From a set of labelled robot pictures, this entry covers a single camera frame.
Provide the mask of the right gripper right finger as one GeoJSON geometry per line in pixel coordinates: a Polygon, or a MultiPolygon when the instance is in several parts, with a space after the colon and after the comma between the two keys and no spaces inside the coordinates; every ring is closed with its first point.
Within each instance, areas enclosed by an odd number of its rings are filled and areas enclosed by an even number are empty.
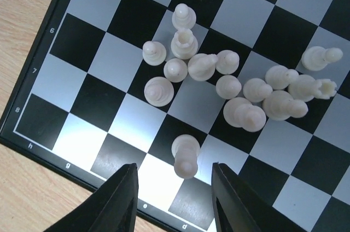
{"type": "Polygon", "coordinates": [[[304,231],[224,163],[212,165],[212,202],[217,231],[304,231]]]}

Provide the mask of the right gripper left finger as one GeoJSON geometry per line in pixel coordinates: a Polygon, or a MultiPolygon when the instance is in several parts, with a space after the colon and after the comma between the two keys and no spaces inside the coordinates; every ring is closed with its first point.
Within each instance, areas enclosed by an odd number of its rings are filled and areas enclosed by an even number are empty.
{"type": "Polygon", "coordinates": [[[46,231],[134,231],[137,197],[137,165],[125,164],[46,231]]]}

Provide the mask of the white pawn alone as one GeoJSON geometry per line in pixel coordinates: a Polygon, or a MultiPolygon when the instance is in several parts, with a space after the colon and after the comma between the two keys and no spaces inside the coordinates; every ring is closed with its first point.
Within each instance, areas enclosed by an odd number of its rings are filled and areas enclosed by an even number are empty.
{"type": "Polygon", "coordinates": [[[198,171],[197,158],[200,144],[195,137],[183,134],[172,143],[171,152],[174,157],[174,171],[183,179],[193,178],[198,171]]]}

